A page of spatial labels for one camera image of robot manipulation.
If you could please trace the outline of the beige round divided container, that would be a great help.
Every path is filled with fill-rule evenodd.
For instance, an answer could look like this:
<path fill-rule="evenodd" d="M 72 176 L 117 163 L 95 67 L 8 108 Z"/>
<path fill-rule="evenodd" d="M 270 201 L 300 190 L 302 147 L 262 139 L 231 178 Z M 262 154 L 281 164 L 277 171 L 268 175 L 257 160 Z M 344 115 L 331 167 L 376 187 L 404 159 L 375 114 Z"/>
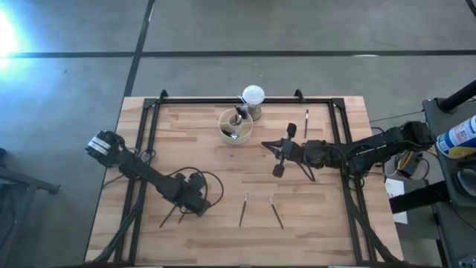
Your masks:
<path fill-rule="evenodd" d="M 235 125 L 235 108 L 233 109 L 228 109 L 224 111 L 220 116 L 218 120 L 218 128 L 219 128 L 219 134 L 222 138 L 222 140 L 231 145 L 241 145 L 246 143 L 252 134 L 254 122 L 248 117 L 246 120 L 242 120 L 242 123 L 239 126 Z M 232 138 L 229 138 L 222 134 L 222 130 L 228 130 L 230 132 L 235 132 L 239 138 L 237 140 L 233 140 Z"/>

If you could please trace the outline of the grey lamp base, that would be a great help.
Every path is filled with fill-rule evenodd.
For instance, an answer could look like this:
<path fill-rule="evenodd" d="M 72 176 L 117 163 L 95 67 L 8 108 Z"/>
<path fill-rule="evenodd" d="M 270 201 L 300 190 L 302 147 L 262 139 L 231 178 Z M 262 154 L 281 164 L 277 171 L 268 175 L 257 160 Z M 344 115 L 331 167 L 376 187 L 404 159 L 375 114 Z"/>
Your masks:
<path fill-rule="evenodd" d="M 247 103 L 245 106 L 252 121 L 257 121 L 260 119 L 262 110 L 259 104 Z"/>

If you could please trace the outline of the black power box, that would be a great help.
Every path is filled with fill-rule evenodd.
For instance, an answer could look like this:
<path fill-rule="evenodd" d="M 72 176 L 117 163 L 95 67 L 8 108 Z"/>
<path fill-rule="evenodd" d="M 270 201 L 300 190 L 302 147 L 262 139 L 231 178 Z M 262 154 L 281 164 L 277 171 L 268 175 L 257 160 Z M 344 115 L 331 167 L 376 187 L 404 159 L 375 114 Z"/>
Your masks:
<path fill-rule="evenodd" d="M 396 172 L 405 177 L 411 177 L 417 171 L 423 159 L 422 152 L 408 151 L 396 157 Z"/>

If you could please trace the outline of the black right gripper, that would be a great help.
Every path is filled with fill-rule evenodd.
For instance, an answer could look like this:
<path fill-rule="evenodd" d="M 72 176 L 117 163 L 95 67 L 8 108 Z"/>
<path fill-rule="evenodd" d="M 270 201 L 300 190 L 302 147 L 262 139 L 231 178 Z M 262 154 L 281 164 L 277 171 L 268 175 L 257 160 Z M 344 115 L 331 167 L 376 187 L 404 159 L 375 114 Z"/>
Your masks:
<path fill-rule="evenodd" d="M 286 129 L 287 137 L 278 141 L 262 141 L 261 145 L 269 148 L 279 163 L 274 166 L 272 174 L 278 178 L 283 176 L 285 167 L 283 163 L 288 160 L 300 164 L 303 158 L 303 147 L 292 141 L 295 137 L 297 126 L 289 123 Z"/>

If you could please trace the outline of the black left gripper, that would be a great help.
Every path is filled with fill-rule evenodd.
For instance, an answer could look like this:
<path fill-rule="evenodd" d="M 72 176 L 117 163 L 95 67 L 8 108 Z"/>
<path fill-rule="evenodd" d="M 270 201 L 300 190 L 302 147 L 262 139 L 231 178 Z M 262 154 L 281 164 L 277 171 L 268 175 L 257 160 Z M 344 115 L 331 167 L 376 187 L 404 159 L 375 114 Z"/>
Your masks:
<path fill-rule="evenodd" d="M 192 173 L 188 180 L 181 182 L 176 205 L 198 217 L 201 217 L 209 209 L 208 184 L 202 173 Z"/>

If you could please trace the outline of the grey rounded device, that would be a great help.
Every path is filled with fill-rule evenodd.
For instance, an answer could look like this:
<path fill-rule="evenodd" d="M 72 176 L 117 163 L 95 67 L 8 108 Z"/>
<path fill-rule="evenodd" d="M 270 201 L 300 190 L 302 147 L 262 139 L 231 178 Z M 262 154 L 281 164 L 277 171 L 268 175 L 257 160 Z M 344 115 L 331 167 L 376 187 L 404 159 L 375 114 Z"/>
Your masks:
<path fill-rule="evenodd" d="M 459 168 L 456 173 L 456 182 L 464 194 L 476 197 L 476 169 Z"/>

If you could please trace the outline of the grey cart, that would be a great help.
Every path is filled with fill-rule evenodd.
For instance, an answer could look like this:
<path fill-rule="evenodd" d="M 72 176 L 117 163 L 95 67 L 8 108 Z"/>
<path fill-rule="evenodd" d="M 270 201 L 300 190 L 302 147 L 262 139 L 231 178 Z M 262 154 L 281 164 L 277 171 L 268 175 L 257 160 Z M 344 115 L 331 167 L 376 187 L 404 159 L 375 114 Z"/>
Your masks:
<path fill-rule="evenodd" d="M 476 115 L 475 102 L 462 103 L 453 113 L 441 111 L 435 99 L 424 100 L 422 106 L 435 136 Z M 448 265 L 457 267 L 463 258 L 476 257 L 476 197 L 463 193 L 457 185 L 458 160 L 437 155 L 450 201 L 437 203 L 436 209 Z"/>

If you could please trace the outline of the white paper sheet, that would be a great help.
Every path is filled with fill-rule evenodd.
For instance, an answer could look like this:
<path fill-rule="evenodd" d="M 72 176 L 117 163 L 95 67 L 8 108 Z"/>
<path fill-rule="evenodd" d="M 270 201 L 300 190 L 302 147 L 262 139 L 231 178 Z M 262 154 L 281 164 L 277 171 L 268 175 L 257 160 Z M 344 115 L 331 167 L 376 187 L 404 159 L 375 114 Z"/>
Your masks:
<path fill-rule="evenodd" d="M 388 198 L 397 197 L 405 193 L 404 182 L 397 179 L 387 178 L 385 180 L 385 189 L 388 195 Z M 408 224 L 408 215 L 406 211 L 393 213 L 393 220 L 395 223 Z"/>

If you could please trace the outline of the black metal stand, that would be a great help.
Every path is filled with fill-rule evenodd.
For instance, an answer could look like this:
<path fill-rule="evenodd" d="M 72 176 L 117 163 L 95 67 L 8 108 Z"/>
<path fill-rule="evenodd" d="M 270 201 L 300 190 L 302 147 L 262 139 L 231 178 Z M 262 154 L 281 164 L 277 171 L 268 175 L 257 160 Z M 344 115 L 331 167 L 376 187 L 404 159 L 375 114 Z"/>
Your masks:
<path fill-rule="evenodd" d="M 0 268 L 4 268 L 16 233 L 38 190 L 56 194 L 60 186 L 12 170 L 5 164 L 7 151 L 0 147 Z"/>

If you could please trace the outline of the white light bulb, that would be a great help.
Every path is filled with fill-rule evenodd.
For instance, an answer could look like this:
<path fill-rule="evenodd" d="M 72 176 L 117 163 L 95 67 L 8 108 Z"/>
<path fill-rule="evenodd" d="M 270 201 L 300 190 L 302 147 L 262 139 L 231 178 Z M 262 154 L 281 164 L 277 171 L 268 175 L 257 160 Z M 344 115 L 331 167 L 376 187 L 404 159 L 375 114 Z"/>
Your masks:
<path fill-rule="evenodd" d="M 242 92 L 243 100 L 251 105 L 258 105 L 264 101 L 266 94 L 264 90 L 257 85 L 250 85 L 245 87 Z"/>

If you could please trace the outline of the black aluminium table frame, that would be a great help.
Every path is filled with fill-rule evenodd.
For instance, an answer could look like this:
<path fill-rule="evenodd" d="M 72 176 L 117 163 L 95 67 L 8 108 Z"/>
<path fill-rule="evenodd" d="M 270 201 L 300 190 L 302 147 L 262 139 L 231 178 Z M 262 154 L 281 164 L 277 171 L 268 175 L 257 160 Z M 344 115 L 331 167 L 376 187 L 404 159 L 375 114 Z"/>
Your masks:
<path fill-rule="evenodd" d="M 272 175 L 276 159 L 262 141 L 278 140 L 289 123 L 297 125 L 297 142 L 307 138 L 327 141 L 358 140 L 371 135 L 364 100 L 360 97 L 271 98 L 262 106 L 250 139 L 226 144 L 218 128 L 219 116 L 238 104 L 237 98 L 131 97 L 123 101 L 116 130 L 129 147 L 153 146 L 151 165 L 162 173 L 195 169 L 207 172 L 213 207 L 203 216 L 180 218 L 151 185 L 128 182 L 116 169 L 108 170 L 86 260 L 96 258 L 118 230 L 125 216 L 123 205 L 145 194 L 144 210 L 128 234 L 117 264 L 166 267 L 191 266 L 312 266 L 355 263 L 344 189 L 338 171 L 321 169 L 309 181 L 294 163 L 286 163 L 282 178 Z M 248 202 L 242 226 L 239 218 L 245 193 Z M 271 208 L 272 197 L 283 223 L 281 229 Z"/>

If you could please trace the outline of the blue white yellow spray can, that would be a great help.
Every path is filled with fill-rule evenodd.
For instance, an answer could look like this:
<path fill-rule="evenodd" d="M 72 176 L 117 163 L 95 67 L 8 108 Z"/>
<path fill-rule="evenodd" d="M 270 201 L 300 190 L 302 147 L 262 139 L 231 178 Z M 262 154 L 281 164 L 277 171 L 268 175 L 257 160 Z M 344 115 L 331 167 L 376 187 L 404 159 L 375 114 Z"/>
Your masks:
<path fill-rule="evenodd" d="M 439 135 L 436 148 L 451 159 L 476 153 L 476 115 Z"/>

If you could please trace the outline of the black pole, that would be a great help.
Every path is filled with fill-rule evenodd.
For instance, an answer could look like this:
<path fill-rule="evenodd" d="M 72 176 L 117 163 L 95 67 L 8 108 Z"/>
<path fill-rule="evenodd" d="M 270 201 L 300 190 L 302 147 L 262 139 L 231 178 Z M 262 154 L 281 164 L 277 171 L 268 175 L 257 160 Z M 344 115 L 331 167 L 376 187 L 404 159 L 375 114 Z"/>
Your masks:
<path fill-rule="evenodd" d="M 464 86 L 448 98 L 442 98 L 437 101 L 439 109 L 446 113 L 453 113 L 462 103 L 476 96 L 476 80 Z"/>

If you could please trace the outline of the black flat bar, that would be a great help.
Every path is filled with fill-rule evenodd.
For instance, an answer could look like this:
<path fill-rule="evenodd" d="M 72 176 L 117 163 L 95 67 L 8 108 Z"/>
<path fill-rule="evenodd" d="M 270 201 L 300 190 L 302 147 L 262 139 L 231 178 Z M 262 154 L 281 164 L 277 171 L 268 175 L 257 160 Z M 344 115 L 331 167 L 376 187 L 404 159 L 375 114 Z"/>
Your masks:
<path fill-rule="evenodd" d="M 451 202 L 445 182 L 438 182 L 389 199 L 393 214 L 438 202 Z"/>

